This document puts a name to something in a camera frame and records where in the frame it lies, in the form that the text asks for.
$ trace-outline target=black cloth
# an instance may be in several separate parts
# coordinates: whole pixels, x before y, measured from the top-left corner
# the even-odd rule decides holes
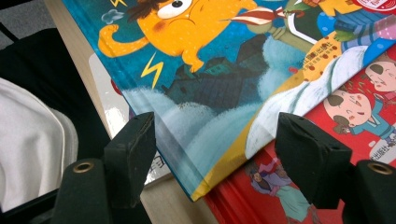
[[[47,29],[0,50],[0,77],[69,117],[78,134],[78,160],[103,156],[110,138],[56,29]],[[141,203],[112,209],[114,223],[150,223]]]

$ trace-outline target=cartoon character's eye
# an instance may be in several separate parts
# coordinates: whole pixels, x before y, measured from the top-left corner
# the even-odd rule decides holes
[[[191,5],[192,0],[175,0],[172,3],[160,8],[157,15],[161,19],[174,18],[183,13]]]

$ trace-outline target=book cover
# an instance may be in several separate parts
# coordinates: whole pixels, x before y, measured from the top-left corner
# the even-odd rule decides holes
[[[110,137],[114,138],[128,122],[130,118],[130,107],[122,97],[117,86],[115,86],[114,82],[111,80],[110,75],[103,67],[96,54],[90,57],[89,63],[96,89],[98,90],[99,98],[104,109]],[[151,186],[161,178],[169,176],[172,176],[171,171],[161,154],[157,152],[148,170],[145,187]]]
[[[373,160],[396,167],[395,74],[396,45],[362,68],[305,117],[351,148],[352,164]],[[287,193],[293,192],[294,196],[282,194],[279,190],[283,186],[288,186]],[[337,209],[316,209],[301,196],[298,187],[282,171],[272,141],[212,189],[205,201],[219,223],[343,223],[344,202],[340,201]],[[292,213],[291,207],[298,213]]]
[[[287,104],[289,96],[272,95],[298,94],[295,89],[330,79],[341,85],[393,43],[382,32],[393,15],[350,1],[64,4],[133,112],[155,112],[158,149],[193,201],[274,138],[266,122],[276,120],[277,109],[267,107],[271,100]],[[344,56],[348,51],[356,54]],[[340,57],[355,66],[323,78]],[[308,112],[336,88],[307,95],[309,104],[297,112]]]

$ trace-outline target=white cloth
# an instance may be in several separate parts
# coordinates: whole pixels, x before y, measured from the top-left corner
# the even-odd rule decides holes
[[[3,212],[59,188],[77,159],[73,123],[0,78],[0,204]]]

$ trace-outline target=cartoon character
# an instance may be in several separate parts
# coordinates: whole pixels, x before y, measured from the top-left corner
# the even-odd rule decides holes
[[[276,165],[276,161],[277,158],[274,158],[267,165],[261,164],[260,168],[254,161],[248,163],[245,169],[250,176],[250,185],[261,194],[279,198],[288,223],[304,221],[308,210],[311,212],[313,222],[320,223],[315,207],[308,203],[298,189],[289,186],[291,179],[283,166],[279,164],[273,173],[270,172]]]
[[[366,29],[372,31],[373,27],[367,24],[373,24],[387,17],[380,13],[368,12],[351,0],[303,0],[292,7],[287,7],[285,13],[289,15],[311,7],[320,7],[327,16],[336,19],[334,39],[340,42],[353,40],[362,35]]]
[[[108,25],[99,34],[99,49],[108,57],[133,53],[148,43],[170,56],[182,57],[196,72],[204,63],[198,51],[218,36],[241,9],[253,9],[253,0],[139,0],[128,10],[130,20],[145,35],[131,43],[113,39],[118,25]]]
[[[384,98],[388,103],[396,104],[392,101],[396,98],[396,61],[384,53],[366,67],[365,74],[377,91],[386,92]]]
[[[373,109],[364,94],[340,90],[332,93],[323,104],[327,114],[338,124],[334,128],[337,133],[368,131],[387,141],[388,147],[396,145],[395,139],[390,137],[396,134],[395,128],[379,116],[383,103],[377,94]]]

